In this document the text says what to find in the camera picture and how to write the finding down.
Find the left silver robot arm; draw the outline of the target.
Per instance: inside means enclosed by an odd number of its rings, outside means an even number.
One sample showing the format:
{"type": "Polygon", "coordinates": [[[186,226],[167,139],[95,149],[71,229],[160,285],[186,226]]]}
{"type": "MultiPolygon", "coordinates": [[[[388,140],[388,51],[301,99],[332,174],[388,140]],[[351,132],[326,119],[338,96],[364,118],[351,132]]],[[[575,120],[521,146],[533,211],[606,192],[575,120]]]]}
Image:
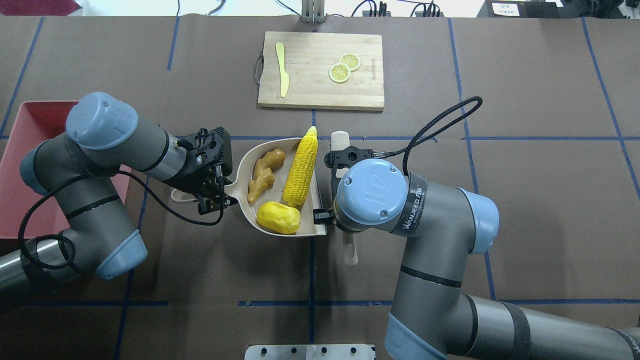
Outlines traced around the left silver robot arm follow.
{"type": "Polygon", "coordinates": [[[83,96],[65,131],[20,163],[23,182],[40,195],[20,217],[19,248],[1,257],[1,313],[90,274],[109,281],[148,255],[112,182],[117,175],[149,187],[121,166],[194,196],[201,215],[234,205],[231,137],[223,127],[178,138],[105,92],[83,96]]]}

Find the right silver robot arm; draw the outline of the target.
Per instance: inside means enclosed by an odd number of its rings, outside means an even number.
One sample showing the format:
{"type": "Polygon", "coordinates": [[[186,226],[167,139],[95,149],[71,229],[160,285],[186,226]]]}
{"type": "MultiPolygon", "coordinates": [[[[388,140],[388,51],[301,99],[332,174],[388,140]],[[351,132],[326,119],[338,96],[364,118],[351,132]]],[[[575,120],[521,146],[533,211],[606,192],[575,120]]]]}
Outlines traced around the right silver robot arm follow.
{"type": "Polygon", "coordinates": [[[637,360],[638,328],[615,329],[462,292],[469,255],[499,230],[495,203],[402,171],[384,159],[330,166],[334,224],[406,239],[388,314],[394,360],[637,360]]]}

